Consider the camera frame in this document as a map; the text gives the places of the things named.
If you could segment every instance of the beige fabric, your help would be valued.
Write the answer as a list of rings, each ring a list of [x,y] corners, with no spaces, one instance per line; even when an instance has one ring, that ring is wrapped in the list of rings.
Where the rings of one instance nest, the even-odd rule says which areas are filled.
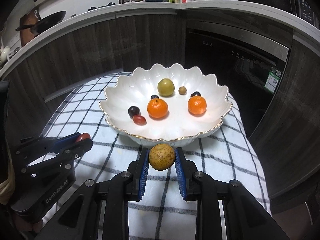
[[[0,203],[3,205],[6,205],[11,197],[11,195],[14,192],[16,183],[15,183],[15,176],[14,176],[14,170],[12,166],[12,159],[11,159],[11,154],[10,150],[8,147],[8,143],[6,141],[6,146],[7,146],[7,152],[8,152],[8,178],[0,184]]]

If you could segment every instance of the red cherry tomato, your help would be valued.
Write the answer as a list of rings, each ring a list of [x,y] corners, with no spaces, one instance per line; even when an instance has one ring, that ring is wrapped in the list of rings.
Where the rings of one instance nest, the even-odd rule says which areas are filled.
[[[90,134],[85,132],[85,133],[79,135],[79,137],[76,139],[76,142],[82,141],[82,140],[87,139],[87,138],[90,139],[91,136],[90,136]]]
[[[134,115],[132,120],[135,124],[144,125],[146,123],[146,119],[142,115]]]

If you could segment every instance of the plaid cloth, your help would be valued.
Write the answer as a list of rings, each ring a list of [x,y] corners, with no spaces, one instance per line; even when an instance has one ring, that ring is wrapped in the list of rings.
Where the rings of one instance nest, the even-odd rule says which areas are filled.
[[[92,150],[75,160],[76,182],[47,213],[44,222],[85,180],[109,180],[139,158],[142,147],[108,127],[98,105],[99,101],[105,100],[105,86],[115,86],[119,75],[130,73],[106,75],[75,89],[44,128],[45,137],[61,138],[75,132],[88,132],[93,140]],[[261,164],[244,133],[237,103],[231,95],[228,100],[232,101],[233,108],[224,118],[222,127],[213,135],[184,147],[184,153],[199,170],[214,179],[225,182],[238,179],[270,213]],[[47,154],[42,161],[53,156]],[[220,212],[224,228],[221,203]],[[128,216],[131,240],[195,239],[196,202],[183,201],[174,166],[166,171],[149,168],[145,195],[140,202],[128,203]]]

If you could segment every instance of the floor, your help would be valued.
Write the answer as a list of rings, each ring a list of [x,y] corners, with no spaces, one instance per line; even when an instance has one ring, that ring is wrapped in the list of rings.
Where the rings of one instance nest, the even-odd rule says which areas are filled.
[[[305,203],[292,209],[272,215],[290,240],[302,240],[311,227]]]

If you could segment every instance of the scalloped bowl rim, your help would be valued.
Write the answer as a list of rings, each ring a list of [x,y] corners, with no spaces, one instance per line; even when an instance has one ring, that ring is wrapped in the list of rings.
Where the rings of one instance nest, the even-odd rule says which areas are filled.
[[[156,63],[156,64],[154,64],[154,65],[153,65],[150,69],[148,69],[148,70],[145,70],[145,69],[143,69],[143,68],[141,68],[141,67],[137,67],[137,68],[135,68],[135,70],[132,72],[132,75],[131,75],[131,76],[134,75],[134,72],[135,72],[137,69],[142,69],[142,70],[144,70],[144,71],[150,71],[155,65],[161,65],[161,64]],[[197,69],[200,71],[201,75],[206,76],[206,75],[204,75],[204,74],[202,73],[202,71],[201,71],[201,69],[200,69],[199,67],[194,66],[194,67],[192,67],[192,68],[197,68]],[[116,85],[114,86],[114,88],[116,88],[117,85],[118,85],[118,79],[119,79],[119,77],[120,77],[120,76],[118,76],[117,81],[116,81]],[[216,80],[216,85],[217,85],[218,87],[221,87],[221,85],[218,84],[217,78],[215,78],[215,80]],[[199,132],[199,133],[197,133],[196,135],[183,136],[183,137],[179,137],[179,138],[171,139],[171,140],[166,140],[166,139],[163,139],[163,138],[151,139],[151,138],[147,138],[147,137],[144,137],[144,136],[141,136],[141,135],[138,135],[138,134],[128,133],[127,130],[120,129],[120,128],[114,126],[113,124],[111,124],[111,123],[107,120],[107,118],[109,117],[109,114],[106,113],[106,112],[103,110],[103,108],[102,108],[102,106],[101,106],[101,101],[99,102],[99,108],[100,108],[100,110],[107,116],[107,118],[105,119],[105,121],[106,121],[106,123],[107,123],[109,126],[111,126],[113,129],[115,129],[115,130],[117,130],[117,131],[119,131],[119,132],[121,132],[121,133],[125,133],[125,134],[126,134],[127,136],[129,136],[129,137],[135,137],[135,138],[138,138],[138,139],[147,140],[147,141],[149,141],[149,142],[166,142],[166,143],[172,143],[172,142],[175,142],[175,141],[180,141],[180,140],[190,139],[190,138],[196,139],[198,136],[200,136],[200,135],[202,135],[202,134],[206,134],[206,133],[209,133],[209,132],[211,132],[211,131],[213,131],[213,130],[215,130],[215,129],[218,129],[218,128],[223,124],[223,120],[222,120],[222,119],[231,111],[231,109],[232,109],[232,107],[233,107],[233,104],[232,104],[232,102],[230,102],[230,101],[227,100],[227,96],[228,96],[228,94],[229,94],[229,87],[228,87],[228,86],[224,86],[224,87],[227,87],[227,93],[226,93],[226,96],[225,96],[225,101],[229,102],[231,105],[230,105],[230,108],[226,111],[226,113],[223,114],[223,115],[220,117],[220,122],[219,122],[216,126],[212,127],[211,129],[209,129],[209,130],[207,130],[207,131]],[[104,88],[104,94],[105,94],[105,97],[106,97],[106,100],[104,100],[104,101],[107,101],[107,100],[108,100],[108,97],[107,97],[107,94],[106,94],[106,88],[107,88],[107,86]]]

